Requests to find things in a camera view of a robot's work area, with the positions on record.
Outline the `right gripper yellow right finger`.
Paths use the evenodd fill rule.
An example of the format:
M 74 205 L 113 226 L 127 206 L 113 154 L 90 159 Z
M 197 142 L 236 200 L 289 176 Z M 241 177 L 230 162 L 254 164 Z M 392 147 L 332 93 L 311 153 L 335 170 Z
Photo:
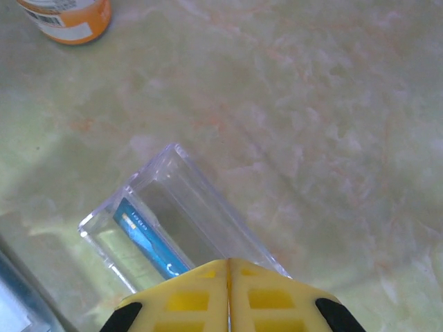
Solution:
M 229 259 L 231 331 L 364 331 L 332 294 L 243 259 Z

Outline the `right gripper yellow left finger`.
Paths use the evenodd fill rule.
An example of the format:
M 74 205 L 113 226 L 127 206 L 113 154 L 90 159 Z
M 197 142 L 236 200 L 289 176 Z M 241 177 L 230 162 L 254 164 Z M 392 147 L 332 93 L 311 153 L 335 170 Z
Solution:
M 228 262 L 209 262 L 124 298 L 100 330 L 227 331 Z

